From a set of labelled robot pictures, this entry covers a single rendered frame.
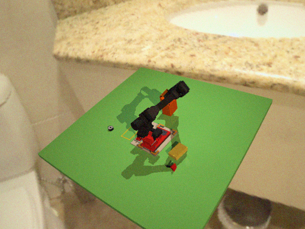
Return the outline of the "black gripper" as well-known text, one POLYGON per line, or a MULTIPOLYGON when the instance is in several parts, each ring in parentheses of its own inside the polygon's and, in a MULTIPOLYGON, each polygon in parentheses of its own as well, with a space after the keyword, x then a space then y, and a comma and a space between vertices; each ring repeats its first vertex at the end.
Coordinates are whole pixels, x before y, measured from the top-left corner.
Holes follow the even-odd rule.
POLYGON ((162 132, 162 130, 161 129, 159 129, 159 128, 156 128, 156 129, 154 129, 153 127, 153 125, 152 125, 152 123, 150 123, 150 124, 144 124, 143 125, 143 127, 144 126, 146 126, 146 127, 148 127, 148 129, 149 129, 149 131, 151 131, 152 132, 152 137, 153 137, 153 139, 154 140, 156 140, 156 138, 158 138, 163 132, 162 132))

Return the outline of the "yellow rectangular block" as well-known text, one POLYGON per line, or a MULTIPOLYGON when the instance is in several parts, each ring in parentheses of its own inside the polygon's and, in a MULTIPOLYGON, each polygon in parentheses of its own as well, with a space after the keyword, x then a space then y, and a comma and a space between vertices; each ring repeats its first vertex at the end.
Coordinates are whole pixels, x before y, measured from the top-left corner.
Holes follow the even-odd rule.
POLYGON ((178 160, 187 150, 185 145, 179 143, 168 154, 175 160, 178 160))

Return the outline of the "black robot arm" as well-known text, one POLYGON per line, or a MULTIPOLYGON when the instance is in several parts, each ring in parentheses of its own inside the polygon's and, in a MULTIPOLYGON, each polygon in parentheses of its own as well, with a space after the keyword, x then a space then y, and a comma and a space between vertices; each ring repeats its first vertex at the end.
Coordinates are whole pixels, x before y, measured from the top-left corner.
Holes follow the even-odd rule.
POLYGON ((139 137, 145 138, 149 134, 149 129, 146 126, 143 127, 143 125, 153 122, 160 110, 162 110, 171 101, 185 96, 189 90, 190 88, 184 82, 184 80, 180 80, 175 86, 168 90, 168 92, 164 95, 164 99, 156 106, 151 106, 150 108, 148 107, 142 113, 140 113, 139 117, 131 123, 131 127, 135 131, 138 130, 137 135, 139 137))

